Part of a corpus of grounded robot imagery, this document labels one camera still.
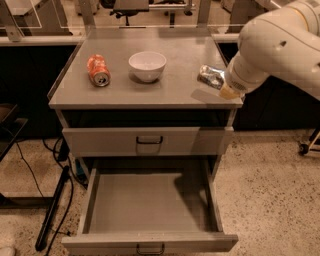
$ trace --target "drawer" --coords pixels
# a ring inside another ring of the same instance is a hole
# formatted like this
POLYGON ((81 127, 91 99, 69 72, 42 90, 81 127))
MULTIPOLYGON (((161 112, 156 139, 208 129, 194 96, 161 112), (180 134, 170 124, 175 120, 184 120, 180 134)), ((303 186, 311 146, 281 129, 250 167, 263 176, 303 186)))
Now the drawer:
POLYGON ((205 157, 111 158, 96 166, 77 236, 62 239, 71 255, 226 252, 238 241, 223 232, 205 157))
POLYGON ((226 151, 233 128, 65 128, 75 157, 217 155, 226 151))

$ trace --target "soda can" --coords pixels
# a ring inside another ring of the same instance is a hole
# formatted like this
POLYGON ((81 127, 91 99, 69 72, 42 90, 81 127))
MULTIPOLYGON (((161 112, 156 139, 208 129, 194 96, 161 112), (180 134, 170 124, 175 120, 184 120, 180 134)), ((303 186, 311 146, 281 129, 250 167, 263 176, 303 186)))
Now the soda can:
POLYGON ((110 83, 110 72, 102 55, 94 54, 90 56, 87 69, 90 80, 95 86, 102 87, 110 83))

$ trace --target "drawer handle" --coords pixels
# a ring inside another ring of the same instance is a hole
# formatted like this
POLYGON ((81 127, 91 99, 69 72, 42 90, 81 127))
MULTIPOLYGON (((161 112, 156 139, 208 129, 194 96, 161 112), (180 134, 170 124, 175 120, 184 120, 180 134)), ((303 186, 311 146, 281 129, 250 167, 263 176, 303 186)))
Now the drawer handle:
POLYGON ((162 255, 164 253, 164 244, 162 244, 160 252, 141 252, 140 251, 140 245, 137 244, 137 253, 139 255, 142 255, 142 256, 146 256, 146 255, 157 255, 157 256, 160 256, 160 255, 162 255))
POLYGON ((136 138, 137 144, 161 144, 162 141, 163 141, 163 137, 162 137, 162 136, 160 136, 160 139, 157 140, 157 141, 148 141, 148 142, 146 142, 146 141, 141 141, 140 138, 139 138, 139 136, 137 136, 137 138, 136 138))

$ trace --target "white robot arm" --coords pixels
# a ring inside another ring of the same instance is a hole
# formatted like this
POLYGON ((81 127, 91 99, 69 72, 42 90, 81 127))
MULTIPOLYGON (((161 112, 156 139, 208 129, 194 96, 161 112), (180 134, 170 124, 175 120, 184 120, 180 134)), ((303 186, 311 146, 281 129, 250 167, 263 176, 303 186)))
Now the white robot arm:
POLYGON ((241 97, 270 75, 320 100, 320 0, 292 2, 249 21, 225 71, 220 96, 241 97))

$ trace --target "speckled floor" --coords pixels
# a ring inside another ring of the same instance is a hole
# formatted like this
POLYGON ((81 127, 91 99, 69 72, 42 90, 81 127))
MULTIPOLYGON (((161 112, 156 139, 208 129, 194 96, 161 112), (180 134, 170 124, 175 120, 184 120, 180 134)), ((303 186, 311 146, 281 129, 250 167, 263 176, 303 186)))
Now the speckled floor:
MULTIPOLYGON (((208 255, 320 255, 320 153, 298 154, 311 130, 236 132, 215 179, 224 231, 239 242, 229 253, 208 255)), ((47 143, 52 147, 55 140, 47 143)), ((41 140, 19 143, 45 195, 52 195, 60 167, 41 140)), ((30 171, 13 146, 0 163, 5 195, 37 194, 30 171)), ((85 191, 75 183, 74 198, 62 232, 76 234, 85 191)), ((64 189, 55 229, 70 196, 64 189)), ((44 220, 43 209, 0 210, 0 247, 14 246, 18 256, 45 255, 34 246, 44 220)), ((59 234, 50 255, 68 255, 59 234)))

